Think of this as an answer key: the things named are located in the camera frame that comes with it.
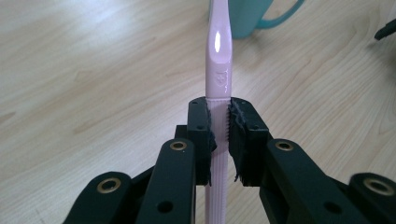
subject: cup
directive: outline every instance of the cup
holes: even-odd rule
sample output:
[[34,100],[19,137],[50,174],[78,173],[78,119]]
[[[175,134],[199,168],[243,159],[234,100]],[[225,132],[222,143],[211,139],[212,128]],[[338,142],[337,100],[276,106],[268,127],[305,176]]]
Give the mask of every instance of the cup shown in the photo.
[[231,32],[234,39],[245,38],[255,29],[269,29],[278,26],[287,20],[303,4],[304,0],[298,0],[283,15],[266,20],[263,15],[273,3],[273,0],[229,0]]

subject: teal mug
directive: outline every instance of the teal mug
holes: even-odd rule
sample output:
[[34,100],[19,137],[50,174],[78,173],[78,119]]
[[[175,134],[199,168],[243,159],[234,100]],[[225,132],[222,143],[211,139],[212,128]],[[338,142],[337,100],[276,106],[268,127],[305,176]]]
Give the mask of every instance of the teal mug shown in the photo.
[[229,0],[230,24],[233,38],[249,36],[255,29],[269,29],[287,20],[303,4],[304,0],[297,0],[283,15],[265,20],[263,15],[273,3],[273,0]]

